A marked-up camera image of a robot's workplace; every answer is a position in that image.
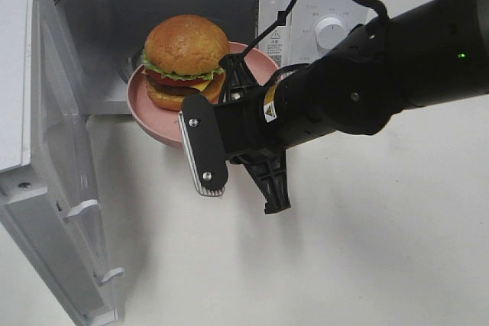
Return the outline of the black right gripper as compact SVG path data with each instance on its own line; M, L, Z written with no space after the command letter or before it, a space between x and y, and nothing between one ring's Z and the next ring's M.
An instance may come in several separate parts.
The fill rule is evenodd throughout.
M290 207L287 185L287 145L275 131L280 123L278 103L270 86L260 86L238 53L219 65L225 82L214 105L203 95L189 95L182 110L198 174L207 189L228 181L227 164L245 167L265 199L264 213Z

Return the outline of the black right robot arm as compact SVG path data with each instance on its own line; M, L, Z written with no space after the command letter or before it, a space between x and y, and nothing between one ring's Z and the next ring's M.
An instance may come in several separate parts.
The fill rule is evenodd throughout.
M220 196L228 164L245 167L264 210L290 207L286 151L340 131L373 135L406 109L488 92L488 0L433 0L395 18L378 0L353 0L377 17L325 56L282 67L260 85L243 53L225 56L216 104L187 96L179 113L196 191Z

